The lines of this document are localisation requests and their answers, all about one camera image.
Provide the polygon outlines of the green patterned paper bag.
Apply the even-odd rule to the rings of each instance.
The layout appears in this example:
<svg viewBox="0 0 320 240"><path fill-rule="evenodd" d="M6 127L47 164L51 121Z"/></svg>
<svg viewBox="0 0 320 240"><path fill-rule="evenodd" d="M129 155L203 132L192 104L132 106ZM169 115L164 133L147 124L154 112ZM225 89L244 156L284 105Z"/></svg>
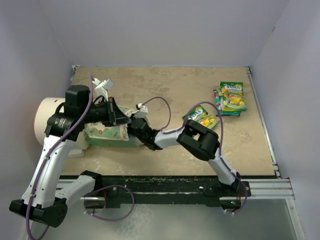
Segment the green patterned paper bag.
<svg viewBox="0 0 320 240"><path fill-rule="evenodd" d="M101 148L136 148L143 143L129 134L127 124L106 127L101 122L88 123L85 128L85 140L94 147Z"/></svg>

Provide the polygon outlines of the yellow green snack packet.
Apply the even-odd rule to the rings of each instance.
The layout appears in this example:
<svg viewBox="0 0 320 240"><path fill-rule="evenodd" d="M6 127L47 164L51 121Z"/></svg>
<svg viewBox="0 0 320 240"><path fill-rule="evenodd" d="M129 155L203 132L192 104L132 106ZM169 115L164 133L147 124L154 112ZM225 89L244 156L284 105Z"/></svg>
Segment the yellow green snack packet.
<svg viewBox="0 0 320 240"><path fill-rule="evenodd" d="M224 112L244 112L247 106L244 98L243 82L221 81L221 108Z"/></svg>
<svg viewBox="0 0 320 240"><path fill-rule="evenodd" d="M183 116L182 119L182 126L186 124L187 120L193 120L208 129L213 129L219 123L219 121L209 114L201 105L195 106L188 114Z"/></svg>

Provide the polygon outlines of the teal mint candy packet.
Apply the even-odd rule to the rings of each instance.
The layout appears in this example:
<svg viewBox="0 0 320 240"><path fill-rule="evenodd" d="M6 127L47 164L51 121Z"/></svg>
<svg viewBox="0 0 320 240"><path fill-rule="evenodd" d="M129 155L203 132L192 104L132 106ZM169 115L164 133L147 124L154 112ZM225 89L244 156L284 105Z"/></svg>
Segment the teal mint candy packet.
<svg viewBox="0 0 320 240"><path fill-rule="evenodd" d="M227 109L224 110L221 108L221 106L218 106L218 111L220 112L221 116L240 116L241 111L235 110L235 109Z"/></svg>

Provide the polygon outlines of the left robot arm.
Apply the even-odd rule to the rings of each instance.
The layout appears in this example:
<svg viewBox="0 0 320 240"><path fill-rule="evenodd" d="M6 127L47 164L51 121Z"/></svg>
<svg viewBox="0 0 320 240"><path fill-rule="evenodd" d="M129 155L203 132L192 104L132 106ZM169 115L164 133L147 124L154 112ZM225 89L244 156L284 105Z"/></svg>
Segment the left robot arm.
<svg viewBox="0 0 320 240"><path fill-rule="evenodd" d="M13 200L9 210L25 218L26 226L38 222L56 228L68 209L85 195L98 196L103 191L102 175L84 171L67 188L57 191L57 184L78 135L89 123L115 127L131 123L130 117L117 106L113 97L93 103L93 91L85 85L72 85L65 101L47 120L42 153L21 199Z"/></svg>

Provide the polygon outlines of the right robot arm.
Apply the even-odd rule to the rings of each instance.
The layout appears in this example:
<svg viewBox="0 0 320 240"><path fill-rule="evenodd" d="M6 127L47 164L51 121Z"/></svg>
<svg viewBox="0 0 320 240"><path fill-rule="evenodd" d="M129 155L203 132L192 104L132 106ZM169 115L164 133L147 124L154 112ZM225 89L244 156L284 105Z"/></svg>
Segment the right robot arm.
<svg viewBox="0 0 320 240"><path fill-rule="evenodd" d="M133 119L127 128L130 134L152 151L182 146L193 157L210 165L226 195L233 196L242 191L243 196L248 196L249 188L223 155L222 140L219 140L218 134L213 130L191 119L187 120L182 129L165 132L151 128L143 118Z"/></svg>

